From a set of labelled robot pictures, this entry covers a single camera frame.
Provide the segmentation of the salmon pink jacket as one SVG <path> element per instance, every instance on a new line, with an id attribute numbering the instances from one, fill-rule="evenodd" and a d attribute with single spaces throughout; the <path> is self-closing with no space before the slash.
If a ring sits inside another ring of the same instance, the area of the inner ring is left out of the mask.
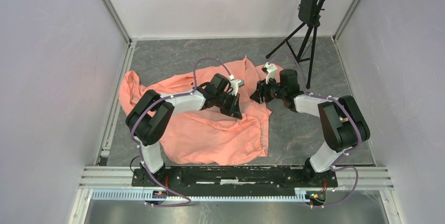
<path id="1" fill-rule="evenodd" d="M 242 119 L 223 115 L 216 107 L 172 116 L 160 139 L 170 161 L 176 164 L 239 165 L 267 156 L 272 112 L 266 104 L 250 99 L 257 82 L 266 75 L 261 66 L 243 58 L 223 66 L 198 69 L 197 83 L 210 81 L 216 73 L 226 76 L 228 72 L 245 82 L 239 90 Z"/>

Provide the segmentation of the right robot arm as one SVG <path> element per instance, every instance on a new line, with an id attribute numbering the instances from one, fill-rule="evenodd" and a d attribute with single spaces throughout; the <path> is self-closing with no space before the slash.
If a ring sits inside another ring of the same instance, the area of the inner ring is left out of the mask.
<path id="1" fill-rule="evenodd" d="M 341 155 L 370 138 L 367 122 L 351 95 L 333 98 L 306 93 L 300 88 L 296 70 L 278 70 L 271 63 L 265 64 L 261 70 L 266 76 L 258 81 L 251 100 L 260 104 L 281 100 L 292 112 L 320 119 L 324 143 L 303 166 L 304 182 L 317 186 Z"/>

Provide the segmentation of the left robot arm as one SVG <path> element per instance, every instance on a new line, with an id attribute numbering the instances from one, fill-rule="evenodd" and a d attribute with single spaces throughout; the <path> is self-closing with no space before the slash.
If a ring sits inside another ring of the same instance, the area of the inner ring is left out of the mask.
<path id="1" fill-rule="evenodd" d="M 184 93 L 159 94 L 154 90 L 146 91 L 125 120 L 131 138 L 140 150 L 146 181 L 152 186 L 158 186 L 165 179 L 160 139 L 172 116 L 215 106 L 221 114 L 241 119 L 239 89 L 243 85 L 241 79 L 233 76 L 226 78 L 217 73 L 209 82 L 194 86 Z"/>

